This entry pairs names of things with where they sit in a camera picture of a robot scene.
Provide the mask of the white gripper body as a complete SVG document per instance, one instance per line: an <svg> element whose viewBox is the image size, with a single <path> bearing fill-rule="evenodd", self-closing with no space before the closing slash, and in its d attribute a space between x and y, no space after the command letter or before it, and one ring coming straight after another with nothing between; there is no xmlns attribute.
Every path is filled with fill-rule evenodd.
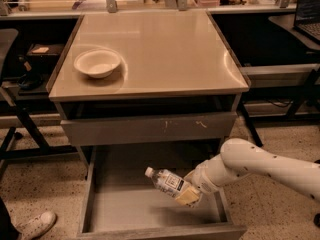
<svg viewBox="0 0 320 240"><path fill-rule="evenodd" d="M221 160L205 160L190 171L184 179L201 193L211 195L220 189L218 179L222 169Z"/></svg>

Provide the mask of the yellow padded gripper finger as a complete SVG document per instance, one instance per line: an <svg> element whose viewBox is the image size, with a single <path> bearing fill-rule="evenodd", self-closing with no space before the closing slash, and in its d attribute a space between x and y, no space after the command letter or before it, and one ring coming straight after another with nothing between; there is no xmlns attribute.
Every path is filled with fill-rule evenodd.
<svg viewBox="0 0 320 240"><path fill-rule="evenodd" d="M192 206L199 201L200 195L200 191L193 186L189 186L175 198L175 201L180 205Z"/></svg>

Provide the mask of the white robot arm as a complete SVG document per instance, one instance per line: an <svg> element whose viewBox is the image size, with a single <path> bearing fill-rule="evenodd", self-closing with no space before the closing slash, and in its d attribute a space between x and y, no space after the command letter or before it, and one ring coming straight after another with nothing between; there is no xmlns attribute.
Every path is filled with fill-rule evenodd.
<svg viewBox="0 0 320 240"><path fill-rule="evenodd" d="M189 172L184 177L187 188L175 200L181 205L194 206L203 195L212 195L249 174L269 177L320 201L320 166L317 163L275 155L240 138L225 141L218 155Z"/></svg>

